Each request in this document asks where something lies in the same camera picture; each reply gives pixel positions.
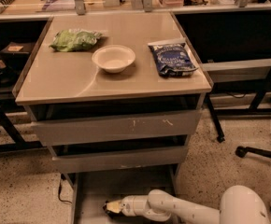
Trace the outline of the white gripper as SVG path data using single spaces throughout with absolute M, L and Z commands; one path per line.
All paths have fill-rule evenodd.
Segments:
M 106 202 L 108 213 L 119 214 L 122 212 L 127 217 L 143 217 L 149 209 L 147 195 L 130 195 L 121 201 Z

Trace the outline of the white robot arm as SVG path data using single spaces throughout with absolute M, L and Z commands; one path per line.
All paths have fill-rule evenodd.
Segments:
M 263 200 L 254 190 L 241 185 L 232 186 L 222 194 L 219 209 L 154 189 L 147 195 L 129 195 L 106 202 L 104 210 L 110 217 L 145 217 L 159 222 L 175 215 L 187 224 L 270 224 Z

